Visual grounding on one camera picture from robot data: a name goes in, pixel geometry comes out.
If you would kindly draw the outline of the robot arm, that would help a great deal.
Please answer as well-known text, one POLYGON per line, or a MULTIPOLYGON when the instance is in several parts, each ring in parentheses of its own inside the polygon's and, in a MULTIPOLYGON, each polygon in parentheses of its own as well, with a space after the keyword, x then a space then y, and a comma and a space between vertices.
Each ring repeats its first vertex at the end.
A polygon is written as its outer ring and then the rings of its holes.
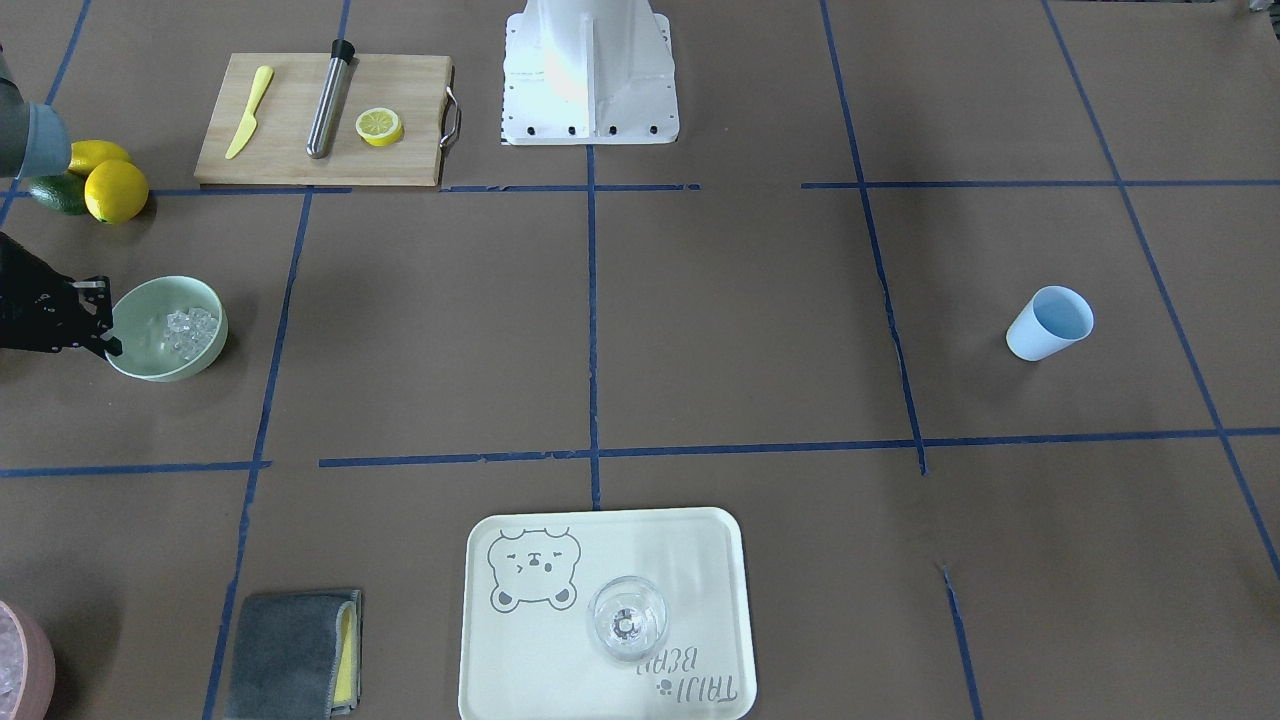
MULTIPOLYGON (((65 170, 70 140, 65 123, 47 104, 31 102, 1 61, 1 174, 32 179, 65 170)), ((110 281, 76 281, 52 269, 9 234, 1 234, 1 346, 58 354, 86 348, 101 359, 122 355, 110 336, 110 281)))

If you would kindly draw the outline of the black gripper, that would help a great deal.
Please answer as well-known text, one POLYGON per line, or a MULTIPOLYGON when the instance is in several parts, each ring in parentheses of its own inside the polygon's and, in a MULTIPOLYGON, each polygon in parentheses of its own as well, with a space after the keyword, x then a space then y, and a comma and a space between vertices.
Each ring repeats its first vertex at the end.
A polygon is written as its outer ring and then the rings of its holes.
POLYGON ((58 354, 87 348, 105 357, 123 354, 113 328, 110 279, 73 281, 1 233, 1 347, 58 354))

